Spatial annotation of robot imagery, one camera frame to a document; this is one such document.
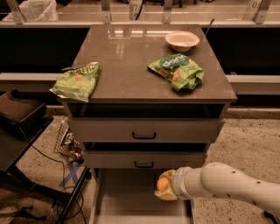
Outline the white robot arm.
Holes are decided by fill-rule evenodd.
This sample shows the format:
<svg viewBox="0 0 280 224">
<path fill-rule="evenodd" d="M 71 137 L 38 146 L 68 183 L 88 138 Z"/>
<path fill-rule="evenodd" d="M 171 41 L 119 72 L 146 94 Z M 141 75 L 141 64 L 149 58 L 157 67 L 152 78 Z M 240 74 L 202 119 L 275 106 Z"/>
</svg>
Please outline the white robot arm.
<svg viewBox="0 0 280 224">
<path fill-rule="evenodd" d="M 180 167 L 159 176 L 155 195 L 161 200 L 221 198 L 247 202 L 280 216 L 280 185 L 252 178 L 227 164 Z"/>
</svg>

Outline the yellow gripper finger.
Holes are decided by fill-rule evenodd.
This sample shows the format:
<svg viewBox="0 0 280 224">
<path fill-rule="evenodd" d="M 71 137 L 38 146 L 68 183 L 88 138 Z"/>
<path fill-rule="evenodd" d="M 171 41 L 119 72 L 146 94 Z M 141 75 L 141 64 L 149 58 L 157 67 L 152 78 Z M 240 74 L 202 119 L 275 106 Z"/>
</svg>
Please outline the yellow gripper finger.
<svg viewBox="0 0 280 224">
<path fill-rule="evenodd" d="M 163 172 L 159 177 L 160 178 L 166 177 L 168 179 L 171 179 L 174 176 L 175 172 L 176 172 L 175 170 L 168 170 Z"/>
<path fill-rule="evenodd" d="M 172 201 L 178 198 L 178 196 L 170 187 L 167 187 L 166 189 L 162 189 L 162 190 L 156 190 L 155 195 L 161 200 L 166 200 L 166 201 Z"/>
</svg>

